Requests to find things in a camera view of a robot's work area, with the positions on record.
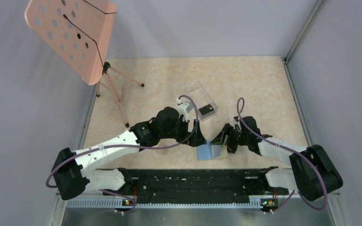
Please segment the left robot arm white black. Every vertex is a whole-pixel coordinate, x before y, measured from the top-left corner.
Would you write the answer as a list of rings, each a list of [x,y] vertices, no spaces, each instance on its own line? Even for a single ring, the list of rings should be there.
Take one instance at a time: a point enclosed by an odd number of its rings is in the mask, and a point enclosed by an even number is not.
[[[104,173],[98,169],[125,155],[158,150],[162,139],[174,139],[177,142],[174,147],[205,145],[207,140],[200,130],[199,120],[193,121],[192,131],[188,131],[188,126],[186,114],[166,107],[150,120],[139,122],[106,142],[82,150],[65,148],[59,151],[48,178],[54,179],[62,200],[73,199],[86,190],[108,189],[128,194],[132,181],[120,170]]]

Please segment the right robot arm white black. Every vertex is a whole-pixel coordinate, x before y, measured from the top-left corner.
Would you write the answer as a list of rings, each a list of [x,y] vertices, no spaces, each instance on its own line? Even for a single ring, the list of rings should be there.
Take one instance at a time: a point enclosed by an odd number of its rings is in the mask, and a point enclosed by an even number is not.
[[[321,145],[292,145],[271,135],[261,134],[252,116],[235,119],[235,125],[224,125],[210,142],[212,145],[224,145],[229,153],[235,153],[239,146],[247,146],[255,154],[289,166],[287,169],[276,168],[266,172],[257,181],[261,193],[270,194],[280,187],[297,191],[307,201],[315,201],[324,193],[343,186],[342,177]]]

